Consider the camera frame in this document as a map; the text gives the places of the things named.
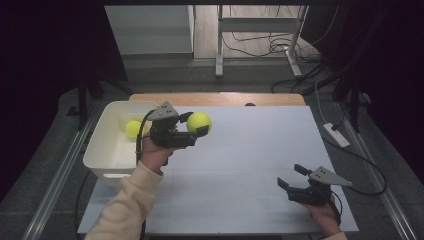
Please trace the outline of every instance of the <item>wooden table edge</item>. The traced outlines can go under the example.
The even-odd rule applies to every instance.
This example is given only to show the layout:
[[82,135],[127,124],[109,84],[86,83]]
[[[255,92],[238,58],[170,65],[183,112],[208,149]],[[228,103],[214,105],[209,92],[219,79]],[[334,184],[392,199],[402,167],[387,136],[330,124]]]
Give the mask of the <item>wooden table edge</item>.
[[306,106],[303,96],[297,93],[139,93],[130,101],[152,101],[158,105],[169,101],[175,106]]

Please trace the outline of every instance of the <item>table leg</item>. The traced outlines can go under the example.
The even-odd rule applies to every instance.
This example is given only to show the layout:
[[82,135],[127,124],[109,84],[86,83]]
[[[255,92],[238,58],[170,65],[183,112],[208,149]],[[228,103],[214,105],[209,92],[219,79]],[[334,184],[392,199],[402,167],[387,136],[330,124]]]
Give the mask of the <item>table leg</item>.
[[295,77],[302,76],[302,72],[300,71],[299,65],[297,64],[297,61],[293,53],[296,48],[297,39],[299,38],[299,35],[300,35],[300,30],[302,29],[303,21],[305,20],[306,9],[307,9],[306,6],[300,6],[300,11],[299,11],[299,15],[297,16],[296,26],[293,32],[292,40],[290,42],[290,46],[286,50],[287,60],[290,63],[290,67]]
[[218,45],[216,49],[216,69],[215,77],[222,78],[224,75],[224,56],[223,56],[223,45],[222,45],[222,5],[218,6]]

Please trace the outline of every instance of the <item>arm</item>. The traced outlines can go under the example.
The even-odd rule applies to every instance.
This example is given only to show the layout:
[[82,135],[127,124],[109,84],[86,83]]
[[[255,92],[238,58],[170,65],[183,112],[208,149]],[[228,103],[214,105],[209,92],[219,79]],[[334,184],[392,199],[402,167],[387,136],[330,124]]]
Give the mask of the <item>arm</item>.
[[160,168],[176,150],[158,147],[150,138],[143,139],[142,147],[136,169],[121,180],[118,194],[105,206],[85,239],[139,239],[141,225],[153,208],[163,178]]
[[336,221],[336,216],[329,204],[325,204],[323,206],[312,206],[308,204],[302,205],[311,213],[311,216],[313,217],[313,219],[321,229],[322,233],[324,234],[324,239],[347,239],[346,235],[340,230],[339,225]]

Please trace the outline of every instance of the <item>black curtain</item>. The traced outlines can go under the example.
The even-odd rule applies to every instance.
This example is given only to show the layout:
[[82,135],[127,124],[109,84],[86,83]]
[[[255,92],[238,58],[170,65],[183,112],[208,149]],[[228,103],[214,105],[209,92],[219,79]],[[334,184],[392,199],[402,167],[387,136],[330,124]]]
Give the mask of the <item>black curtain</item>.
[[101,80],[95,72],[127,77],[103,5],[11,1],[0,5],[0,15],[3,199],[78,77],[88,83]]
[[388,12],[359,69],[361,89],[371,98],[369,115],[422,182],[423,26],[423,4],[396,4]]

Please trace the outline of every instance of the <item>hand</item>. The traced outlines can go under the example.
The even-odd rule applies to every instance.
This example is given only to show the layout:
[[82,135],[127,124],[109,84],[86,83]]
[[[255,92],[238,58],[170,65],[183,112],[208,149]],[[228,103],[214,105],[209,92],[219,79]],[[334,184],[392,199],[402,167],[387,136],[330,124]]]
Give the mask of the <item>hand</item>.
[[336,214],[328,203],[323,206],[312,206],[309,204],[302,205],[309,210],[312,218],[317,222],[324,234],[324,237],[330,237],[341,232],[336,221]]
[[157,146],[149,137],[150,132],[143,136],[141,159],[140,161],[157,174],[162,174],[160,168],[165,163],[168,157],[174,154],[174,151],[180,148],[163,148]]

